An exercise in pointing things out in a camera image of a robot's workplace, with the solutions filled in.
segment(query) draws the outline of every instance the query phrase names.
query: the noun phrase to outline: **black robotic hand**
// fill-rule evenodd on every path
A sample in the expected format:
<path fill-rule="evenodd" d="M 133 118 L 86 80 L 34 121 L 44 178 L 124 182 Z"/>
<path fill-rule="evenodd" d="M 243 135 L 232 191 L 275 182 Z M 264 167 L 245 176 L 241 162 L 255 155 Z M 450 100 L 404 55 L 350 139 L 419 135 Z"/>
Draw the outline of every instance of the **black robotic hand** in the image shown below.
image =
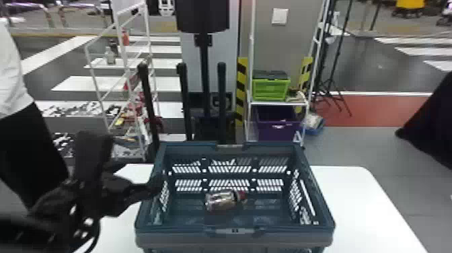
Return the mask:
<path fill-rule="evenodd" d="M 123 165 L 108 163 L 112 146 L 108 135 L 80 132 L 73 175 L 42 196 L 27 216 L 0 216 L 0 252 L 73 252 L 94 238 L 89 252 L 102 217 L 117 217 L 131 204 L 159 194 L 162 175 L 133 184 L 113 174 Z"/>

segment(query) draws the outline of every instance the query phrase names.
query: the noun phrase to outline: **black pants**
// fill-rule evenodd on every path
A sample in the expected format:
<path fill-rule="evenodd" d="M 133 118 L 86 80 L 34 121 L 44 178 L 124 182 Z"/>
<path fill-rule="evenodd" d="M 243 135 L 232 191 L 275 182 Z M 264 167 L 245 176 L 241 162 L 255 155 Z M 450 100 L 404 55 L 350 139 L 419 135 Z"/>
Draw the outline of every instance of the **black pants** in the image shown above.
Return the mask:
<path fill-rule="evenodd" d="M 67 177 L 65 162 L 35 103 L 0 119 L 0 180 L 28 209 Z"/>

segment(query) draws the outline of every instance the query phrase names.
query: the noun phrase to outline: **person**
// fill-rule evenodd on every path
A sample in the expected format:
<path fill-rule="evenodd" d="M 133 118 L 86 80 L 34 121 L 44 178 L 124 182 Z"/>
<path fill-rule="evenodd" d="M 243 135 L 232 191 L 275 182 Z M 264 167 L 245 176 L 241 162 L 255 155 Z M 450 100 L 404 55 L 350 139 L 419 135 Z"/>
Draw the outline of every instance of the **person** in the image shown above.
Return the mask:
<path fill-rule="evenodd" d="M 30 209 L 68 171 L 27 92 L 19 52 L 3 24 L 0 42 L 0 180 Z"/>

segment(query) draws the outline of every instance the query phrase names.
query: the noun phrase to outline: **green storage drawer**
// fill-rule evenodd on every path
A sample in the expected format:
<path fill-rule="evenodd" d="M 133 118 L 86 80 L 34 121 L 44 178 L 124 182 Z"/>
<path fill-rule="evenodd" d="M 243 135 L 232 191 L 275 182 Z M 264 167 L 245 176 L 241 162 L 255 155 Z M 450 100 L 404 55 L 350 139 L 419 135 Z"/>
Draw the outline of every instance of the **green storage drawer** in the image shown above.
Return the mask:
<path fill-rule="evenodd" d="M 253 71 L 253 100 L 284 101 L 291 79 L 284 71 Z"/>

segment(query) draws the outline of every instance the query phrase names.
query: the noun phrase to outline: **white tabletop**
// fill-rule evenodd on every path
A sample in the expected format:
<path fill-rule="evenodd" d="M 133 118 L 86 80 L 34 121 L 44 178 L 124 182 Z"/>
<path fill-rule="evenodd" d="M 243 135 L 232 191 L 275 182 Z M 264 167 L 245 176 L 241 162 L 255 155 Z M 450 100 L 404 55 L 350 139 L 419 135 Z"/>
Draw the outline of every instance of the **white tabletop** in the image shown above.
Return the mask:
<path fill-rule="evenodd" d="M 117 174 L 135 183 L 149 178 L 152 165 L 129 164 Z M 372 174 L 361 167 L 312 166 L 336 222 L 325 253 L 427 253 Z M 103 218 L 93 253 L 143 253 L 135 244 L 139 204 L 118 218 Z M 87 246 L 77 253 L 85 251 Z"/>

